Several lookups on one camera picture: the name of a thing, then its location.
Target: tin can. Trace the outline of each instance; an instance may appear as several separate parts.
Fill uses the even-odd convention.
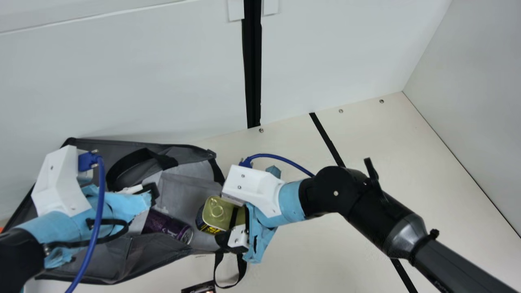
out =
[[[236,210],[235,225],[246,223],[245,207],[236,206],[218,196],[209,197],[197,213],[196,227],[212,235],[226,231],[230,228],[234,210]]]
[[[143,227],[143,234],[157,232],[168,234],[186,245],[189,245],[194,237],[194,230],[187,223],[150,209]]]

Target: white floor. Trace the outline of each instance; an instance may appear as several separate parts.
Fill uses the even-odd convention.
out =
[[[521,239],[402,93],[317,113],[345,164],[364,169],[370,156],[384,190],[421,215],[438,240],[492,275],[521,290]],[[218,154],[226,174],[231,164],[259,152],[286,156],[317,172],[335,165],[310,117],[300,116],[193,144]],[[272,164],[282,179],[304,174]],[[438,292],[403,262],[420,292]],[[115,286],[80,285],[76,292],[180,292],[210,280],[213,256],[190,256]],[[236,273],[228,259],[218,276]],[[60,292],[68,283],[38,281],[28,292]],[[264,256],[227,292],[406,292],[391,262],[339,215],[281,227]]]

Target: blue cable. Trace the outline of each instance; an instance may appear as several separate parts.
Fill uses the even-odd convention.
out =
[[[272,155],[272,154],[256,154],[256,155],[253,155],[253,156],[249,156],[247,157],[244,162],[241,162],[239,163],[239,166],[243,166],[243,167],[248,167],[248,168],[251,168],[252,167],[252,164],[251,164],[251,161],[255,158],[259,158],[259,157],[268,157],[268,158],[274,158],[276,160],[279,160],[279,161],[283,161],[285,163],[288,163],[290,164],[291,166],[299,169],[300,171],[304,172],[305,174],[307,174],[308,176],[310,177],[313,177],[315,176],[315,174],[309,172],[308,170],[306,170],[306,168],[302,167],[301,165],[295,163],[294,161],[292,160],[289,160],[285,157],[281,157],[281,156],[277,156],[277,155]]]
[[[91,240],[89,241],[89,247],[87,248],[87,253],[85,254],[85,258],[83,259],[83,263],[81,263],[80,270],[78,274],[70,284],[69,288],[65,293],[72,293],[76,286],[79,284],[89,263],[91,262],[92,254],[94,253],[94,248],[96,247],[97,239],[100,234],[100,226],[101,220],[103,216],[103,205],[105,201],[105,165],[103,164],[103,158],[101,156],[96,156],[96,162],[98,164],[98,172],[100,178],[100,191],[98,194],[98,204],[96,207],[96,218],[94,220],[94,228],[92,229]]]

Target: purple can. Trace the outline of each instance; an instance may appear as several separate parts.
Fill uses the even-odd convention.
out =
[[[194,237],[194,230],[187,223],[150,209],[142,233],[157,232],[168,234],[186,245],[189,245]]]

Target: metal screw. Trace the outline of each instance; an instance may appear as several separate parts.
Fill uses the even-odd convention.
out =
[[[51,249],[49,248],[49,246],[44,245],[43,252],[45,253],[46,256],[49,256],[49,254],[51,254]]]

